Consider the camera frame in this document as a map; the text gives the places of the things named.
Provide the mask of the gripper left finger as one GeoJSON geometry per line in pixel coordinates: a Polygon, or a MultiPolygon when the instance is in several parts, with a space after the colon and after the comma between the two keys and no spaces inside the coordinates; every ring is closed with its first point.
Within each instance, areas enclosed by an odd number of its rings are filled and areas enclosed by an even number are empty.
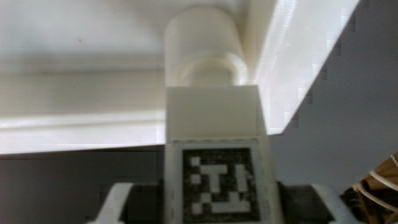
{"type": "Polygon", "coordinates": [[[131,188],[131,183],[115,183],[112,185],[96,219],[89,221],[87,224],[124,224],[121,214],[131,188]]]}

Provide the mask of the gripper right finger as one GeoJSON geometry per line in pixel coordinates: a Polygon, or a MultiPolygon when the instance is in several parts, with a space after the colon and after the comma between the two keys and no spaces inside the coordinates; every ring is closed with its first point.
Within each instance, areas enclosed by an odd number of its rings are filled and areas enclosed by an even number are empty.
{"type": "Polygon", "coordinates": [[[316,191],[316,194],[320,196],[321,202],[332,215],[332,220],[328,221],[328,224],[362,224],[362,222],[353,217],[353,214],[343,203],[339,195],[334,192],[334,189],[328,186],[318,184],[312,184],[312,189],[316,191]]]}

